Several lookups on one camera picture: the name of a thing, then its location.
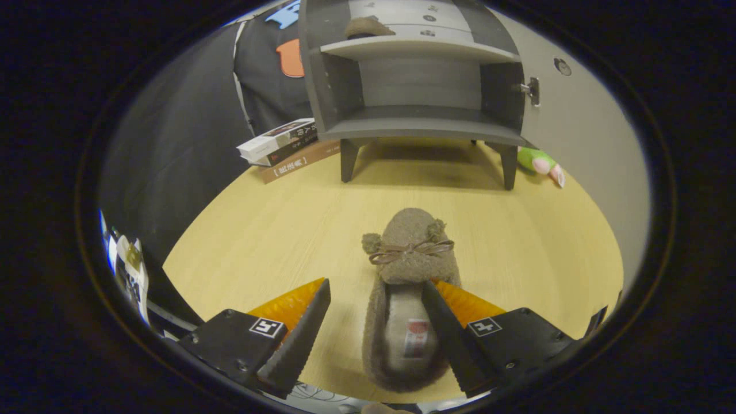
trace slipper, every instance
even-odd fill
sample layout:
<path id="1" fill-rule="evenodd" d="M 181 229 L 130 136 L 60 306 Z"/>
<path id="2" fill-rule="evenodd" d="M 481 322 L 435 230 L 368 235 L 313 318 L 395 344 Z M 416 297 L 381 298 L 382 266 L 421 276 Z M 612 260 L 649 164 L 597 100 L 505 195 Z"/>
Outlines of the slipper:
<path id="1" fill-rule="evenodd" d="M 354 18 L 345 27 L 345 37 L 348 40 L 395 34 L 393 30 L 382 25 L 377 19 L 369 17 Z"/>
<path id="2" fill-rule="evenodd" d="M 415 391 L 447 371 L 422 305 L 422 283 L 436 279 L 460 287 L 453 246 L 445 224 L 419 208 L 396 213 L 382 236 L 363 235 L 363 249 L 378 269 L 363 333 L 363 364 L 377 385 Z"/>

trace wooden table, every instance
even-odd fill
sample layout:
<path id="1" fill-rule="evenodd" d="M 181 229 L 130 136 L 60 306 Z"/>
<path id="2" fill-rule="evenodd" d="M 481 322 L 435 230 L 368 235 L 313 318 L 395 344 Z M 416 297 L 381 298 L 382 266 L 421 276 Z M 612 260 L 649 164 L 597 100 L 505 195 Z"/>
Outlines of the wooden table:
<path id="1" fill-rule="evenodd" d="M 507 310 L 528 306 L 574 338 L 603 306 L 610 313 L 623 283 L 613 233 L 574 177 L 559 189 L 519 171 L 508 192 L 501 170 L 484 145 L 441 138 L 379 139 L 361 149 L 350 183 L 337 174 L 340 157 L 267 185 L 251 168 L 194 220 L 164 270 L 205 320 L 328 277 L 332 304 L 300 381 L 373 401 L 456 398 L 462 392 L 449 371 L 406 394 L 365 377 L 361 341 L 375 267 L 362 234 L 383 232 L 402 208 L 423 208 L 447 223 L 466 290 Z"/>

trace black background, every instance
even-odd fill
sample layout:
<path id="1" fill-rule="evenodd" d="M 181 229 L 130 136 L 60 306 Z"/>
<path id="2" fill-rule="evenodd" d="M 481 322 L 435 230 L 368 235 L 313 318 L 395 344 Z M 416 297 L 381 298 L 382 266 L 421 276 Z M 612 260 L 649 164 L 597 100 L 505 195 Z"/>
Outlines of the black background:
<path id="1" fill-rule="evenodd" d="M 733 95 L 726 68 L 732 67 L 734 20 L 726 5 L 533 0 L 498 7 L 548 34 L 564 28 L 631 83 L 662 128 L 677 189 L 676 205 L 665 206 L 676 215 L 669 262 L 633 324 L 550 392 L 501 408 L 521 403 L 529 412 L 733 411 L 726 350 L 733 344 L 736 158 L 726 122 Z M 81 259 L 74 181 L 90 132 L 97 126 L 103 136 L 110 127 L 109 119 L 96 122 L 107 99 L 118 93 L 117 102 L 125 102 L 138 90 L 116 90 L 133 69 L 165 45 L 181 50 L 248 7 L 241 1 L 2 7 L 3 123 L 10 123 L 3 128 L 2 163 L 3 408 L 246 410 L 247 401 L 209 389 L 193 371 L 185 372 L 199 386 L 168 369 L 132 339 L 140 332 L 128 335 L 107 311 Z M 150 76 L 165 61 L 150 60 L 141 73 Z"/>
<path id="2" fill-rule="evenodd" d="M 233 82 L 237 31 L 216 30 L 146 83 L 116 126 L 99 174 L 107 226 L 141 241 L 149 300 L 193 324 L 202 319 L 163 263 L 197 215 L 249 166 L 236 150 L 252 138 Z"/>

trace slipper label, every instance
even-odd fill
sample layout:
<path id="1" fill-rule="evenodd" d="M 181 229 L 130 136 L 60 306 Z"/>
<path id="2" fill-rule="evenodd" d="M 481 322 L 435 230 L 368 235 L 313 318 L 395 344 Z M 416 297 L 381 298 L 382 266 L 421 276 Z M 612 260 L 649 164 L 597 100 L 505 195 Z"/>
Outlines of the slipper label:
<path id="1" fill-rule="evenodd" d="M 427 336 L 429 336 L 429 320 L 409 319 L 409 322 L 406 323 L 404 358 L 424 358 Z"/>

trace book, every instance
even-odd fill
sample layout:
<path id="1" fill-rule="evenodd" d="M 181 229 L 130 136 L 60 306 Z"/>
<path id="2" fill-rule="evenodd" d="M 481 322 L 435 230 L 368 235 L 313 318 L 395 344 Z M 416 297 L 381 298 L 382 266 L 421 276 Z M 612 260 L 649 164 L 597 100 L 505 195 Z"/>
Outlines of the book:
<path id="1" fill-rule="evenodd" d="M 314 118 L 302 118 L 260 134 L 238 145 L 237 148 L 240 151 L 240 156 L 247 159 L 251 164 L 270 166 L 272 164 L 266 158 L 268 154 L 315 133 Z"/>
<path id="2" fill-rule="evenodd" d="M 279 164 L 262 169 L 261 178 L 263 178 L 263 183 L 268 184 L 339 152 L 340 141 L 318 141 L 302 148 Z"/>
<path id="3" fill-rule="evenodd" d="M 268 166 L 274 166 L 280 163 L 281 161 L 284 161 L 289 156 L 295 154 L 297 151 L 315 142 L 316 140 L 317 140 L 316 131 L 314 132 L 309 131 L 308 135 L 304 135 L 298 138 L 296 141 L 290 144 L 284 145 L 278 150 L 275 150 L 274 152 L 271 152 L 270 154 L 266 155 L 266 158 L 268 158 L 268 161 L 269 161 Z"/>

